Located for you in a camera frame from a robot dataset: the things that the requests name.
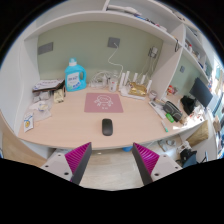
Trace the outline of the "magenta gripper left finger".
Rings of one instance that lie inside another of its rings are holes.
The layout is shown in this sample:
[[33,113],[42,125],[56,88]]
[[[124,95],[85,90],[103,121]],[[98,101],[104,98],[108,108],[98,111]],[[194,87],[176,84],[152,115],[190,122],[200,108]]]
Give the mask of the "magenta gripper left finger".
[[72,172],[71,182],[79,185],[92,153],[91,143],[86,143],[65,154],[65,159]]

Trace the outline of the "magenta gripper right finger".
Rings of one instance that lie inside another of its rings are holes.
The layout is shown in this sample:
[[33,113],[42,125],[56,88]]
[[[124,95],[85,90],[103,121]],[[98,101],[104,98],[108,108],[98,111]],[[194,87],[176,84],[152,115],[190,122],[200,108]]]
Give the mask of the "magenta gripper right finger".
[[159,155],[137,143],[133,144],[132,154],[139,169],[143,185],[152,183],[153,180],[151,174],[159,160]]

